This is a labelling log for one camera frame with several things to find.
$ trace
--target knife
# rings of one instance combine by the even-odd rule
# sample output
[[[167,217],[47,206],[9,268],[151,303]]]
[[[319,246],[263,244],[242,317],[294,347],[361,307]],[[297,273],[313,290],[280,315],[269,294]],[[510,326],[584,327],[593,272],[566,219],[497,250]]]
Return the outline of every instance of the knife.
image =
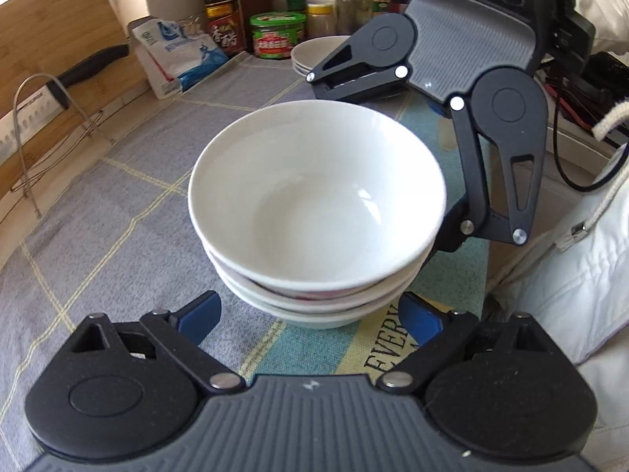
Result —
[[[105,69],[110,63],[129,55],[129,46],[110,46],[70,67],[57,78],[67,88],[85,81]],[[20,141],[26,143],[40,129],[67,110],[70,103],[64,92],[52,80],[18,105]],[[18,150],[13,131],[13,112],[0,119],[0,165]]]

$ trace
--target knife handle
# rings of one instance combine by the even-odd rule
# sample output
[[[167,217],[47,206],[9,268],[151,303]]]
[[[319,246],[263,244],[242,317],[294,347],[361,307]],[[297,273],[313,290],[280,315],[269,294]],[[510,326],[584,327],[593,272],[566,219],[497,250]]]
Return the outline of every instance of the knife handle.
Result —
[[[109,48],[104,48],[88,56],[77,65],[70,67],[66,72],[60,74],[57,78],[65,88],[68,88],[77,83],[81,83],[81,81],[88,80],[105,69],[110,63],[128,55],[129,46],[127,44],[110,46]],[[67,110],[70,103],[68,102],[68,98],[65,97],[64,91],[52,80],[46,83],[46,86],[59,104]]]

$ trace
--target wooden cutting board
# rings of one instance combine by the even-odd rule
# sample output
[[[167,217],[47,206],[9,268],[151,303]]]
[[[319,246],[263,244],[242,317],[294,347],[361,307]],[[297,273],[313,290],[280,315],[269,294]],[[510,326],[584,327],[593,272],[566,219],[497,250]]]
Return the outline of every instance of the wooden cutting board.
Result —
[[[9,0],[0,5],[0,23],[0,117],[13,109],[15,91],[30,75],[59,75],[103,48],[127,42],[108,0]],[[69,92],[90,115],[145,78],[131,53]],[[45,78],[31,81],[20,100],[45,83]],[[42,158],[82,121],[72,107],[62,112],[23,146],[26,165]],[[20,177],[15,153],[0,165],[0,198]]]

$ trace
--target ribbed gray panel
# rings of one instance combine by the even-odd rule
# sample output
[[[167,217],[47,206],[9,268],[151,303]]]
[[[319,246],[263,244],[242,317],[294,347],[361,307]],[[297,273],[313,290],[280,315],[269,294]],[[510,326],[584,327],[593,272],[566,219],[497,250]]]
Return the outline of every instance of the ribbed gray panel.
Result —
[[[531,28],[474,0],[412,0],[406,15],[417,27],[409,82],[440,102],[491,68],[526,69],[535,50]]]
[[[29,472],[593,470],[577,457],[520,468],[464,450],[441,438],[412,398],[378,391],[366,376],[262,376],[242,394],[212,398],[185,434],[153,454],[112,465],[45,455]]]

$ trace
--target stack of bowls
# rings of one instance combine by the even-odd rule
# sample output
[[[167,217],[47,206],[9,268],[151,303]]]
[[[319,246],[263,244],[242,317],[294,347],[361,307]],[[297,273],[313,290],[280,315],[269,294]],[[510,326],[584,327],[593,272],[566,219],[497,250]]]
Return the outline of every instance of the stack of bowls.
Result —
[[[285,321],[334,328],[395,301],[426,260],[445,210],[428,148],[348,103],[273,105],[205,148],[189,211],[227,287]]]
[[[291,51],[292,68],[306,77],[326,56],[343,44],[350,36],[335,35],[310,39],[295,46]]]

